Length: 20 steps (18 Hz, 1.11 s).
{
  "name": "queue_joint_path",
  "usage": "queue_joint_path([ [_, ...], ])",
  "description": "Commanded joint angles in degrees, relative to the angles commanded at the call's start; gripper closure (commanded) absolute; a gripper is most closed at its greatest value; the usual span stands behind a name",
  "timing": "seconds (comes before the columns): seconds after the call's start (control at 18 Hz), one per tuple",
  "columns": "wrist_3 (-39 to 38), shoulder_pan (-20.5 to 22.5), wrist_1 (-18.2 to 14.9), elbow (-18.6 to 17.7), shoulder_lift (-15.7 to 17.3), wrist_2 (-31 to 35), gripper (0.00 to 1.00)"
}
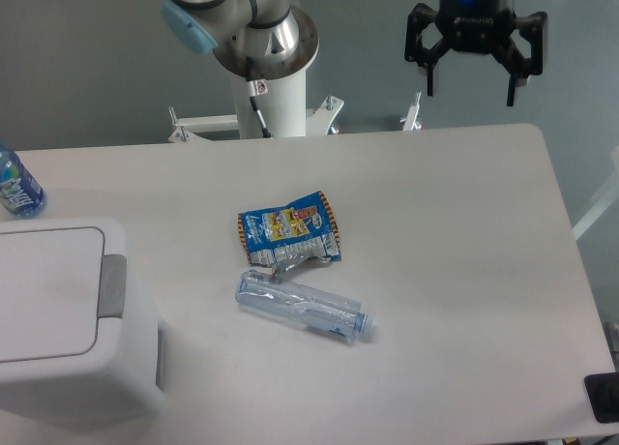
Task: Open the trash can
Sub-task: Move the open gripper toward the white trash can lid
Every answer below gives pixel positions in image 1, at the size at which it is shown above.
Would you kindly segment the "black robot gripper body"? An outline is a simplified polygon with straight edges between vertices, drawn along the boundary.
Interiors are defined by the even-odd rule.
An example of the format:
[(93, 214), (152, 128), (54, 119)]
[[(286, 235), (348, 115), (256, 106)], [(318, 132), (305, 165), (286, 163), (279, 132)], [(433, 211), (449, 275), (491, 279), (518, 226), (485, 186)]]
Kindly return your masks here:
[(515, 0), (440, 0), (439, 31), (461, 53), (487, 55), (508, 42)]

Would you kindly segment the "silver robot arm blue cap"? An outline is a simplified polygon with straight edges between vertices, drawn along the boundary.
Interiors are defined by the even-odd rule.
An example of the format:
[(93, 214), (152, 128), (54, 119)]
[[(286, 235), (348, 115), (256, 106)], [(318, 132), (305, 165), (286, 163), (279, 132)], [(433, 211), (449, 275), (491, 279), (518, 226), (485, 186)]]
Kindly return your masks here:
[[(195, 53), (241, 40), (244, 29), (280, 30), (293, 16), (288, 0), (166, 0), (162, 16)], [(434, 85), (434, 69), (450, 50), (490, 55), (509, 74), (507, 104), (516, 88), (545, 66), (547, 15), (518, 16), (514, 0), (440, 0), (437, 10), (419, 3), (407, 17), (403, 56)]]

